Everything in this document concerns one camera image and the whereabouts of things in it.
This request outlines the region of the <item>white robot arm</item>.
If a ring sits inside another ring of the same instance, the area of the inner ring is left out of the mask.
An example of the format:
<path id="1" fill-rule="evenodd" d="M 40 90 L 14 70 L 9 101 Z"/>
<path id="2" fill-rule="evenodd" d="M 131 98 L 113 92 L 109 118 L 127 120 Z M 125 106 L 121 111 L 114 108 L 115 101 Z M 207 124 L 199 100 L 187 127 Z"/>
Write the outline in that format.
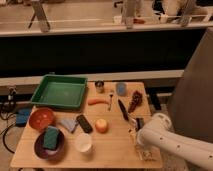
<path id="1" fill-rule="evenodd" d="M 146 147 L 154 145 L 175 154 L 195 165 L 213 171 L 213 143 L 185 137 L 170 132 L 170 118 L 163 113 L 155 113 L 136 133 L 137 144 Z"/>

